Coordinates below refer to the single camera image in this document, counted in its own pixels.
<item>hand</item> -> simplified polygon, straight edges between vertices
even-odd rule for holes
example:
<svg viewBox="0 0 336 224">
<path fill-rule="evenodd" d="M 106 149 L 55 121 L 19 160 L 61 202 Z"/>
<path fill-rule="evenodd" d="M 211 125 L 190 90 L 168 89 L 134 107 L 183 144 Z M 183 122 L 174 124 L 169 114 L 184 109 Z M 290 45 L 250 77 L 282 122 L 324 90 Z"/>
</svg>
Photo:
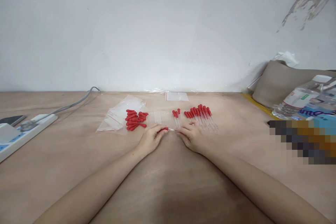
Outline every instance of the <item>hand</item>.
<svg viewBox="0 0 336 224">
<path fill-rule="evenodd" d="M 162 130 L 166 127 L 166 125 L 154 124 L 145 129 L 138 145 L 138 147 L 145 152 L 145 155 L 148 155 L 156 149 L 163 135 L 168 132 L 168 130 Z"/>
<path fill-rule="evenodd" d="M 206 141 L 197 122 L 190 122 L 189 125 L 182 125 L 175 130 L 178 131 L 177 135 L 182 138 L 184 144 L 190 150 L 202 154 Z"/>
</svg>

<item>pixelated area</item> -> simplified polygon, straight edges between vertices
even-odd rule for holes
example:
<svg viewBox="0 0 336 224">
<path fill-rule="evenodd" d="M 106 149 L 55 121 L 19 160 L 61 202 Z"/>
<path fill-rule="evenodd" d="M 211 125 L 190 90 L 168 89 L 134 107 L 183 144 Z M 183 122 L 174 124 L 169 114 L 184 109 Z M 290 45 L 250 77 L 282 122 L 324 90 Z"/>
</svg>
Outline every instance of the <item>pixelated area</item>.
<svg viewBox="0 0 336 224">
<path fill-rule="evenodd" d="M 270 121 L 269 128 L 270 135 L 308 158 L 308 164 L 336 164 L 336 121 Z"/>
</svg>

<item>beige bag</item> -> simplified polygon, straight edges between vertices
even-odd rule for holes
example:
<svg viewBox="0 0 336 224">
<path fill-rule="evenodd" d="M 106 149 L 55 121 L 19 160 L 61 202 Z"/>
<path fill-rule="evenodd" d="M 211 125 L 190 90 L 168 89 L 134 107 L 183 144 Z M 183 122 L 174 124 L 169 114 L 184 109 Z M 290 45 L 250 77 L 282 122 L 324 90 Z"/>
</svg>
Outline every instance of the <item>beige bag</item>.
<svg viewBox="0 0 336 224">
<path fill-rule="evenodd" d="M 315 75 L 336 77 L 336 71 L 295 69 L 287 66 L 284 61 L 270 61 L 255 88 L 252 98 L 273 109 L 297 86 L 312 80 Z"/>
</svg>

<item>tan table surface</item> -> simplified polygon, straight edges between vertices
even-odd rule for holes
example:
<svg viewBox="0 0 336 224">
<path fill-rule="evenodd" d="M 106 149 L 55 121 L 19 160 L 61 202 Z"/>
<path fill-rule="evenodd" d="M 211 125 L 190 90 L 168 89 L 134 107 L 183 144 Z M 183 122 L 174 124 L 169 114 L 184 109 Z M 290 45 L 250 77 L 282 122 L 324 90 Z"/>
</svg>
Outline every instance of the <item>tan table surface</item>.
<svg viewBox="0 0 336 224">
<path fill-rule="evenodd" d="M 46 114 L 84 92 L 0 93 L 0 118 Z M 209 106 L 226 149 L 270 174 L 336 222 L 336 169 L 307 165 L 269 136 L 270 117 L 238 93 L 95 92 L 0 164 L 0 223 L 32 223 L 86 176 L 134 147 L 143 132 L 96 133 L 110 107 L 127 94 L 149 110 Z M 91 223 L 272 223 L 206 158 L 169 132 L 126 177 Z"/>
</svg>

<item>gray cable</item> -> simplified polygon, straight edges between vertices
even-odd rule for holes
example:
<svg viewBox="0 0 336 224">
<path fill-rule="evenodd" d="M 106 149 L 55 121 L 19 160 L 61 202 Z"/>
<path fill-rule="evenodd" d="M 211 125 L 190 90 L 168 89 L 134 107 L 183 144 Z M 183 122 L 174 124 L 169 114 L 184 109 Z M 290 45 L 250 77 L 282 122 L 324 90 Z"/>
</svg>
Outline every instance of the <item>gray cable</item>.
<svg viewBox="0 0 336 224">
<path fill-rule="evenodd" d="M 27 130 L 33 129 L 33 128 L 35 128 L 35 127 L 37 126 L 37 122 L 38 122 L 38 121 L 41 121 L 42 119 L 44 119 L 44 118 L 50 116 L 51 114 L 56 114 L 56 113 L 59 113 L 59 112 L 61 112 L 61 111 L 67 110 L 67 109 L 69 109 L 69 108 L 71 108 L 71 107 L 73 107 L 73 106 L 76 106 L 78 103 L 81 103 L 82 101 L 84 101 L 84 100 L 89 96 L 89 94 L 92 92 L 92 89 L 94 89 L 94 88 L 97 89 L 97 90 L 100 92 L 100 89 L 99 89 L 99 88 L 93 86 L 93 87 L 86 93 L 86 95 L 85 95 L 82 99 L 80 99 L 79 101 L 77 101 L 77 102 L 75 102 L 75 103 L 72 103 L 72 104 L 70 104 L 70 105 L 66 105 L 66 106 L 64 106 L 64 107 L 61 107 L 61 108 L 59 108 L 59 109 L 57 109 L 57 110 L 55 110 L 55 111 L 49 113 L 48 115 L 43 116 L 42 118 L 40 118 L 40 119 L 38 119 L 38 120 L 29 120 L 29 121 L 26 121 L 26 122 L 22 123 L 22 124 L 20 125 L 20 126 L 21 126 L 21 131 L 27 131 Z"/>
</svg>

